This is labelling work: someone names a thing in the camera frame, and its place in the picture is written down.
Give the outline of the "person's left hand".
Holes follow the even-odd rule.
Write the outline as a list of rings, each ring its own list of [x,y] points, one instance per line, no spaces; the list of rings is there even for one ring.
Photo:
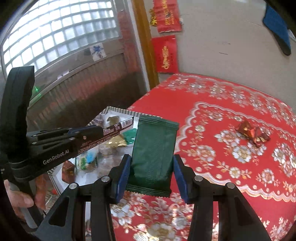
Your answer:
[[[29,208],[36,204],[41,210],[46,210],[47,183],[44,174],[36,178],[36,195],[34,199],[29,194],[11,190],[8,180],[4,180],[4,185],[15,214],[21,220],[25,221],[21,208]]]

